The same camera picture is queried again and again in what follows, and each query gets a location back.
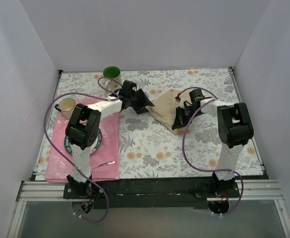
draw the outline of mug handle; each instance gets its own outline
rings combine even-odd
[[[61,112],[61,109],[60,109],[60,107],[59,107],[59,104],[55,104],[55,109],[56,109],[57,111]]]

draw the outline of white mug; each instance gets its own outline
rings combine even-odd
[[[55,109],[61,112],[66,118],[70,119],[75,108],[75,101],[72,98],[63,99],[55,105]]]
[[[106,69],[104,69],[103,75],[104,77],[109,77],[116,80],[119,83],[122,83],[120,69],[116,66],[109,66]],[[106,81],[105,86],[106,89],[110,91],[115,91],[116,89],[120,88],[119,84],[110,79]]]

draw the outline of green mug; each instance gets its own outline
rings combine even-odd
[[[109,66],[106,69],[104,69],[103,75],[104,75],[104,77],[110,77],[110,78],[112,78],[112,79],[114,79],[117,82],[122,84],[120,69],[116,66]],[[116,89],[120,88],[118,83],[116,83],[110,79],[105,82],[105,86],[107,89],[109,89],[111,91],[115,91]]]

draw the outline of glass panel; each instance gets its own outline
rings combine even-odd
[[[71,202],[27,202],[18,237],[286,237],[274,201],[241,201],[222,218],[190,208],[113,208],[93,224],[72,213]],[[103,213],[92,210],[88,216]]]

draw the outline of yellow mug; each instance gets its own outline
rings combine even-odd
[[[63,99],[55,105],[55,109],[61,112],[66,118],[70,119],[75,108],[75,101],[72,98]]]

